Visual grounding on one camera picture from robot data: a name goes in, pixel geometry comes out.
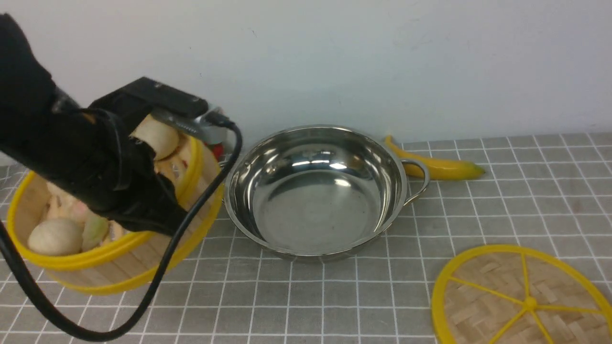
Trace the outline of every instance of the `pot handle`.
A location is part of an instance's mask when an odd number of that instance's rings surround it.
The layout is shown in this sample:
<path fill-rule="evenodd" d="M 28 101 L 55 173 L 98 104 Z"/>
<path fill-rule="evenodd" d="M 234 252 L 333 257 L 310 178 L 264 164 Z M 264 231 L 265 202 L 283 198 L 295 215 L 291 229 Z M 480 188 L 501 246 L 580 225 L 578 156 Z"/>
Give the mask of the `pot handle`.
<path fill-rule="evenodd" d="M 425 164 L 423 164 L 420 161 L 416 161 L 413 159 L 401 159 L 401 163 L 408 164 L 408 165 L 414 165 L 420 168 L 421 171 L 423 171 L 423 185 L 421 186 L 421 189 L 419 190 L 419 192 L 415 193 L 414 195 L 408 196 L 408 198 L 404 202 L 404 206 L 407 206 L 410 203 L 412 203 L 414 200 L 416 200 L 417 198 L 421 197 L 421 195 L 423 195 L 423 193 L 427 189 L 427 186 L 429 185 L 429 182 L 431 181 L 431 177 L 429 175 L 429 170 L 427 169 L 427 166 L 425 166 Z"/>

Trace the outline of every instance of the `stainless steel pot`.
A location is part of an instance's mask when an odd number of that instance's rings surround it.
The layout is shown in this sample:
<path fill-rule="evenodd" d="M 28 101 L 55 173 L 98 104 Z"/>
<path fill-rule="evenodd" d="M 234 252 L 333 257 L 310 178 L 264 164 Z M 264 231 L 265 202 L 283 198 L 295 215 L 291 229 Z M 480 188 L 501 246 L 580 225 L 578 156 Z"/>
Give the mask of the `stainless steel pot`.
<path fill-rule="evenodd" d="M 408 195 L 402 163 L 424 179 Z M 349 256 L 383 233 L 429 184 L 427 167 L 399 160 L 356 130 L 313 125 L 273 134 L 229 173 L 225 206 L 236 226 L 285 258 Z"/>

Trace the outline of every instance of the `banana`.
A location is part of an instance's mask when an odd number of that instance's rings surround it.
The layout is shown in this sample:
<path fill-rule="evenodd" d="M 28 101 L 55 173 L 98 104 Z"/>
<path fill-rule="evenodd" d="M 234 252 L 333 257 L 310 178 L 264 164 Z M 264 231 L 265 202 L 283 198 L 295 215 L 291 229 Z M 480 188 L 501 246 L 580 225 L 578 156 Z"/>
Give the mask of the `banana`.
<path fill-rule="evenodd" d="M 459 181 L 463 179 L 476 179 L 485 173 L 482 167 L 470 161 L 434 159 L 406 152 L 393 143 L 391 135 L 385 137 L 384 143 L 400 159 L 414 159 L 424 163 L 429 168 L 432 179 Z M 406 174 L 409 176 L 423 177 L 423 172 L 414 165 L 404 164 L 404 170 L 406 170 Z"/>

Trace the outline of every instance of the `bamboo lid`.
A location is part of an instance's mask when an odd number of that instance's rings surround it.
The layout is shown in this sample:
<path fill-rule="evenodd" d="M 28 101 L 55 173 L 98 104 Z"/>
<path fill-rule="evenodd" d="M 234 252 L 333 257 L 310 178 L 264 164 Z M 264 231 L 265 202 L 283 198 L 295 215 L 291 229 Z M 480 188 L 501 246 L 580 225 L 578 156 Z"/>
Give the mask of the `bamboo lid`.
<path fill-rule="evenodd" d="M 432 300 L 443 344 L 612 343 L 612 308 L 579 272 L 509 245 L 463 252 L 442 270 Z"/>

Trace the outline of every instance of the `table surface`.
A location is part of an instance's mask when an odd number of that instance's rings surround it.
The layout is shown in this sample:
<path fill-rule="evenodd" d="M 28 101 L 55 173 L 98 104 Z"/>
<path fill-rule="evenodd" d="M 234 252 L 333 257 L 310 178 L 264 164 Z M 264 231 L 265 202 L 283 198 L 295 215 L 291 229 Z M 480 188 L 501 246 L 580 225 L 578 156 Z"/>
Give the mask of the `table surface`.
<path fill-rule="evenodd" d="M 203 243 L 169 272 L 153 306 L 113 343 L 432 344 L 430 298 L 456 254 L 518 244 L 559 257 L 611 299 L 612 133 L 406 143 L 422 155 L 466 159 L 478 181 L 433 182 L 389 231 L 356 258 L 290 263 L 263 252 L 222 211 Z M 25 169 L 0 168 L 6 218 Z M 411 183 L 411 189 L 419 185 Z M 90 297 L 31 266 L 41 288 L 81 325 L 122 324 L 144 289 Z M 81 343 L 48 323 L 0 262 L 4 344 Z"/>

